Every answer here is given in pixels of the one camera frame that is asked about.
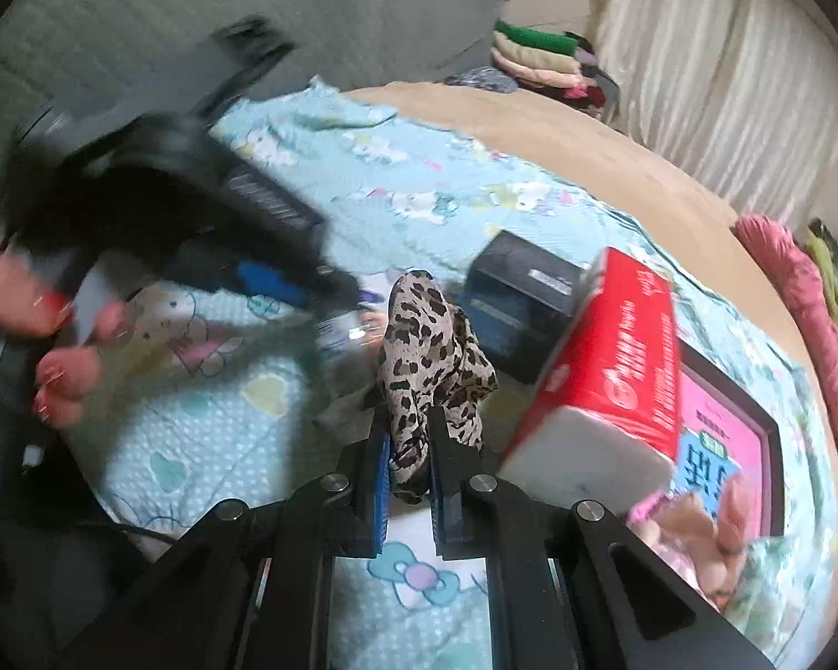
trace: hand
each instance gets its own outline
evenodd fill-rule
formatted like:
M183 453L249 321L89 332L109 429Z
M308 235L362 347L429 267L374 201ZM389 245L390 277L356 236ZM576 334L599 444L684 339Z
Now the hand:
M48 337L73 317L68 297L38 283L17 258L0 255L0 325L21 337ZM37 364L37 394L32 410L54 428L81 419L81 398L100 379L96 344L123 336L130 327L124 304L107 304L96 317L92 341L83 347L59 347Z

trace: bed sheet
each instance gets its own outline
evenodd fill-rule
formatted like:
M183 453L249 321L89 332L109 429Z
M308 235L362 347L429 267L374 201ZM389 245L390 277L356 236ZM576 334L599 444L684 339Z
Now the bed sheet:
M835 489L807 374L760 328L683 270L636 219L581 186L462 133L349 100L317 79L301 93L242 100L215 136L330 216L328 257L354 273L421 268L458 295L471 260L505 228L576 264L616 246L668 277L682 337L774 416L782 439L785 535L751 546L726 616L783 667L809 664L806 653L791 657L784 648L793 636L795 645L801 637L812 645L829 604ZM170 285L145 290L134 305L131 340L106 355L109 374L91 418L69 437L110 515L182 532L226 496L249 505L279 500L331 469L337 446L309 420L326 395L306 316ZM517 422L521 391L497 400L502 425L485 424L492 438ZM397 536L395 521L391 528ZM377 563L340 563L335 591L349 610L332 627L333 666L484 667L483 583L435 568L434 586L423 590L434 563L400 543L420 566L412 583L402 557L391 570L402 581L374 575ZM452 597L434 591L447 586L440 572L459 579ZM421 606L400 601L404 584ZM440 606L430 595L451 601ZM379 651L364 654L370 645ZM420 647L432 650L416 654Z

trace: leopard print fabric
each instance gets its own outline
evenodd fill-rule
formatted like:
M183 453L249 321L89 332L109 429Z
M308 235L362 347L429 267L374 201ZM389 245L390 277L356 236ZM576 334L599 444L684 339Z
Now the leopard print fabric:
M443 407L450 436L480 450L478 402L497 389L468 319L428 272L408 272L391 290L379 383L391 413L394 494L416 503L429 487L428 409Z

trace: white curtain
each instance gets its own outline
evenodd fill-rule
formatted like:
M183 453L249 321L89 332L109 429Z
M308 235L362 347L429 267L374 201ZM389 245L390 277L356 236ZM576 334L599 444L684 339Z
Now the white curtain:
M838 49L792 0L610 0L612 125L740 212L796 228L838 148Z

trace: green cloth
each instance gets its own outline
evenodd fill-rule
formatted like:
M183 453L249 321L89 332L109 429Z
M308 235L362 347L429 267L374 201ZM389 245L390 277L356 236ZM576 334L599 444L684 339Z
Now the green cloth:
M822 292L826 297L826 306L829 308L832 322L835 322L836 327L838 327L838 274L835 270L835 264L832 264L832 252L829 250L829 246L809 229L807 229L807 237L803 247L820 270Z
M524 45L526 48L539 48L562 55L574 55L577 51L577 40L567 35L553 35L552 32L540 32L529 27L516 27L502 20L497 20L497 32L510 38L512 42Z

